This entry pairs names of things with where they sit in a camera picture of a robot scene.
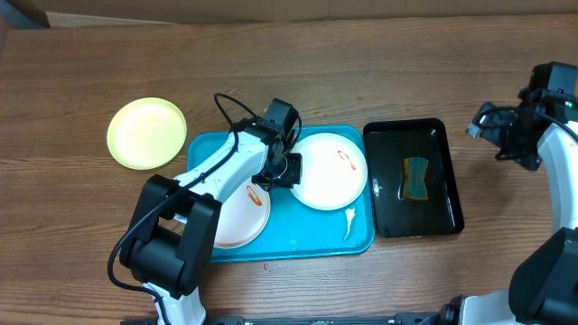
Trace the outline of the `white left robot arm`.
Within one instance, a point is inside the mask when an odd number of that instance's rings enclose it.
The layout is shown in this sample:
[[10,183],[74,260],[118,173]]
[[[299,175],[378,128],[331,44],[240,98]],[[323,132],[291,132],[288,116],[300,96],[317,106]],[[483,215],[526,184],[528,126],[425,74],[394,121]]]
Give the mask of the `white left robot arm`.
[[176,179],[152,176],[107,261],[111,283],[151,295],[159,324],[202,324],[197,289],[223,203],[244,181],[262,190],[297,184],[302,158],[291,150],[301,131],[299,116],[244,119],[195,169]]

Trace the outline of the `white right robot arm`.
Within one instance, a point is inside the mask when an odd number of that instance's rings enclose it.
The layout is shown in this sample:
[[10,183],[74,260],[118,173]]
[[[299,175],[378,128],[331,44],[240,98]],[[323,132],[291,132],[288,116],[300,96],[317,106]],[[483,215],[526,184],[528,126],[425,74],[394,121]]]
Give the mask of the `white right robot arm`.
[[457,296],[423,324],[577,323],[577,124],[536,114],[551,122],[536,149],[549,181],[552,236],[516,269],[506,290]]

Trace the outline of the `yellow-green rimmed plate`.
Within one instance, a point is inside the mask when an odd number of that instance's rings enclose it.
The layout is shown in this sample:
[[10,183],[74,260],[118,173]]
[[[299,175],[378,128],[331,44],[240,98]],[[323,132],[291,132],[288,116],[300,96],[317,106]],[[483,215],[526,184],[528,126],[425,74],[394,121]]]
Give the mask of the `yellow-green rimmed plate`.
[[129,169],[151,170],[170,162],[186,137],[186,120],[176,105],[159,97],[143,97],[116,112],[107,128],[107,149]]

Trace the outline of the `green yellow sponge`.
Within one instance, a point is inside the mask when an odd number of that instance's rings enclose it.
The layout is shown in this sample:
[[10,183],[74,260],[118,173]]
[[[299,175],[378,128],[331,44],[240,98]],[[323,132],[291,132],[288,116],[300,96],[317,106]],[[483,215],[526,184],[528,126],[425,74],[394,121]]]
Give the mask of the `green yellow sponge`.
[[428,169],[428,160],[423,157],[408,157],[403,160],[403,181],[401,198],[404,200],[428,200],[425,175]]

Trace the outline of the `white plate with sauce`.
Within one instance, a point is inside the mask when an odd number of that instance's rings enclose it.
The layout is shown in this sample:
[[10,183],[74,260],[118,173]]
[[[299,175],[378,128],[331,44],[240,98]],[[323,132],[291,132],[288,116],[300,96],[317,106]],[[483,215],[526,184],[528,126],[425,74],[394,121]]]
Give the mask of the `white plate with sauce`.
[[302,174],[292,194],[310,208],[341,209],[355,201],[367,185],[365,156],[343,135],[309,135],[293,152],[302,156]]

